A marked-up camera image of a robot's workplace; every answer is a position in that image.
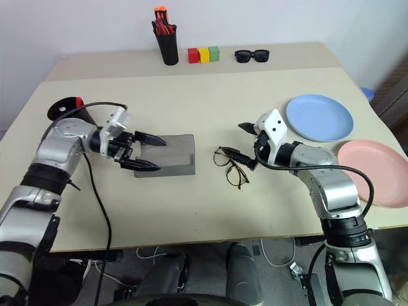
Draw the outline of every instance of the white wall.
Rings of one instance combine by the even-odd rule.
[[[155,48],[162,4],[181,47],[322,41],[373,89],[408,50],[406,0],[0,0],[0,130],[61,54]]]

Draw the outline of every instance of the yellow cube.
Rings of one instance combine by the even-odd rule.
[[[198,48],[198,54],[200,56],[200,62],[210,61],[210,50],[208,48]]]

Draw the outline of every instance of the eyeglass frame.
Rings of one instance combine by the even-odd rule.
[[[218,166],[218,167],[225,167],[225,166],[227,166],[229,163],[231,163],[231,166],[227,169],[227,172],[226,172],[227,181],[228,181],[232,186],[238,187],[238,189],[241,190],[241,186],[242,186],[242,185],[244,185],[245,183],[249,183],[249,180],[248,180],[247,175],[245,174],[245,172],[243,171],[243,169],[242,169],[241,167],[239,167],[239,165],[237,165],[237,163],[236,163],[229,155],[227,155],[227,154],[225,154],[225,153],[220,153],[220,152],[218,152],[218,151],[220,151],[220,150],[222,150],[222,147],[218,147],[218,149],[214,151],[214,156],[213,156],[213,158],[212,158],[213,161],[214,161],[214,164],[215,164],[216,166]],[[225,164],[217,164],[217,162],[215,161],[215,155],[216,155],[216,154],[226,156],[226,157],[228,158],[228,161],[227,161]],[[232,183],[232,182],[230,181],[230,179],[228,178],[228,174],[231,172],[231,170],[232,170],[233,168],[236,168],[236,169],[237,169],[237,172],[238,172],[238,176],[239,176],[239,183],[238,183],[238,185]]]

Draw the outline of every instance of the pink plate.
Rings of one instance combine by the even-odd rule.
[[[408,206],[408,161],[393,149],[372,140],[353,140],[343,145],[339,164],[367,174],[374,185],[374,204],[382,207]],[[368,186],[358,174],[347,172],[358,195],[368,199]]]

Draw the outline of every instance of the block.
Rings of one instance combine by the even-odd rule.
[[[197,48],[189,48],[187,49],[187,53],[189,55],[189,63],[194,64],[195,62],[200,62],[200,58],[198,56]]]
[[[210,61],[217,62],[219,61],[219,49],[217,46],[208,47],[210,50]]]
[[[198,54],[200,55],[200,62],[210,61],[210,50],[208,48],[198,48]]]

